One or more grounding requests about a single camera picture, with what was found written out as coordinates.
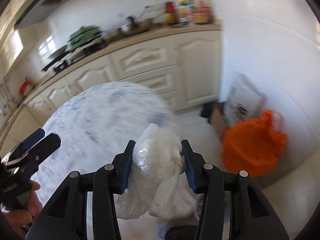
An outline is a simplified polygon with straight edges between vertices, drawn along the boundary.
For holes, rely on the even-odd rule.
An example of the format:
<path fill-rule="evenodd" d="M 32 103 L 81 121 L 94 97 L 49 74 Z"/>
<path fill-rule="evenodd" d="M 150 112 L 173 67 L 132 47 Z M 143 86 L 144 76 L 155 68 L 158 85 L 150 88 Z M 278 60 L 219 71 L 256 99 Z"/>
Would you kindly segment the left hand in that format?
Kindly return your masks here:
<path fill-rule="evenodd" d="M 5 205 L 1 205 L 1 212 L 9 223 L 10 227 L 19 235 L 20 239 L 25 239 L 26 233 L 22 225 L 33 223 L 42 210 L 42 204 L 36 194 L 40 189 L 40 184 L 35 181 L 30 181 L 32 188 L 30 192 L 30 199 L 27 203 L 27 209 L 7 209 Z"/>

